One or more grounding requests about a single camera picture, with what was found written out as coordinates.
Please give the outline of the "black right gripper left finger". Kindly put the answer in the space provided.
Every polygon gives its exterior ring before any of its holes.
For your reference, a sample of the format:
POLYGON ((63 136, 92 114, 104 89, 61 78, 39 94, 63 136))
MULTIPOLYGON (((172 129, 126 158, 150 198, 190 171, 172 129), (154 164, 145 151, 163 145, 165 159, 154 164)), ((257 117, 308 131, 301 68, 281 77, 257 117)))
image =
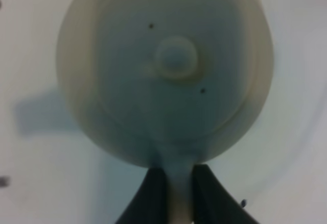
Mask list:
POLYGON ((167 224, 168 184, 163 169, 150 168, 118 224, 167 224))

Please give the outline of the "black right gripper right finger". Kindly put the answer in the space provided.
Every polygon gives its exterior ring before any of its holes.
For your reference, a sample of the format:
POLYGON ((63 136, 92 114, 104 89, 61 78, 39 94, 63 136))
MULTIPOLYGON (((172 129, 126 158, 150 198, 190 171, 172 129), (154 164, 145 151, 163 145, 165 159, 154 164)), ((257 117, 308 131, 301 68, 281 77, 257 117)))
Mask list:
POLYGON ((192 194, 194 223, 257 223, 225 190, 206 164, 195 165, 193 168, 192 194))

